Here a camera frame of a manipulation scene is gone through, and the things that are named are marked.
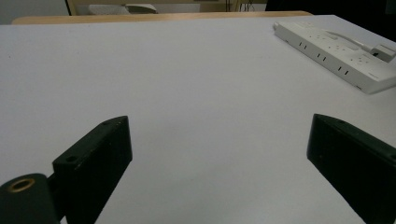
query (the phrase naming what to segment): screw hole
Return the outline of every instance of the screw hole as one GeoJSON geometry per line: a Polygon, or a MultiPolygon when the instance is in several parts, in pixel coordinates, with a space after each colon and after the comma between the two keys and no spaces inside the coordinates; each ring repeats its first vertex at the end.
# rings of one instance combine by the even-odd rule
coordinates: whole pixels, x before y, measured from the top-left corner
{"type": "Polygon", "coordinates": [[[35,180],[33,178],[25,178],[18,181],[15,181],[8,187],[8,191],[11,193],[18,193],[23,190],[29,189],[33,186],[35,180]]]}
{"type": "Polygon", "coordinates": [[[76,159],[77,159],[77,157],[75,157],[75,156],[70,156],[70,157],[67,157],[67,158],[66,158],[66,161],[72,162],[72,161],[75,161],[76,159]]]}

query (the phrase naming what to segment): white table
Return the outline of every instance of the white table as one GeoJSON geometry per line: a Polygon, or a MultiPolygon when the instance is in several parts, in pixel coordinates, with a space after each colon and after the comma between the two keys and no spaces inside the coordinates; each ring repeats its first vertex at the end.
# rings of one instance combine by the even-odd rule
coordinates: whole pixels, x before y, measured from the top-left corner
{"type": "Polygon", "coordinates": [[[297,19],[394,44],[334,16],[0,26],[0,182],[127,115],[134,160],[98,224],[363,223],[306,159],[311,120],[396,146],[396,89],[366,95],[274,36],[297,19]]]}

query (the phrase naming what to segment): wooden table edge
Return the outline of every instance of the wooden table edge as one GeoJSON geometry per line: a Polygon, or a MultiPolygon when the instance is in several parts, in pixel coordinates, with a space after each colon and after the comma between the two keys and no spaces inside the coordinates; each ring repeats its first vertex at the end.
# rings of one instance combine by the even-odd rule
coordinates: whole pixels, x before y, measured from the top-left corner
{"type": "Polygon", "coordinates": [[[260,11],[260,12],[204,12],[135,15],[96,15],[96,16],[34,16],[17,18],[12,24],[71,24],[124,21],[184,21],[196,19],[253,18],[312,16],[305,11],[260,11]]]}

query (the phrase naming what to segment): power strip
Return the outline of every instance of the power strip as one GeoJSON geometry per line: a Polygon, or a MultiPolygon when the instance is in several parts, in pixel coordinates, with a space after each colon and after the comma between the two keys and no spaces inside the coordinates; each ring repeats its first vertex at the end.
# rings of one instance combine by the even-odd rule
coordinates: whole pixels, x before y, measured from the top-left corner
{"type": "Polygon", "coordinates": [[[279,21],[275,29],[276,36],[365,93],[396,86],[391,65],[309,22],[279,21]]]}

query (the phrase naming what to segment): white power strip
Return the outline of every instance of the white power strip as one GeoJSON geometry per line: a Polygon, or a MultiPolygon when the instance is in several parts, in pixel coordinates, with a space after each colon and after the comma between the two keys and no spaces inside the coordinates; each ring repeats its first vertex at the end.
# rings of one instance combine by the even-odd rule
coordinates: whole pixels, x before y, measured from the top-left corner
{"type": "Polygon", "coordinates": [[[309,22],[279,21],[275,35],[365,93],[396,86],[396,69],[309,22]]]}

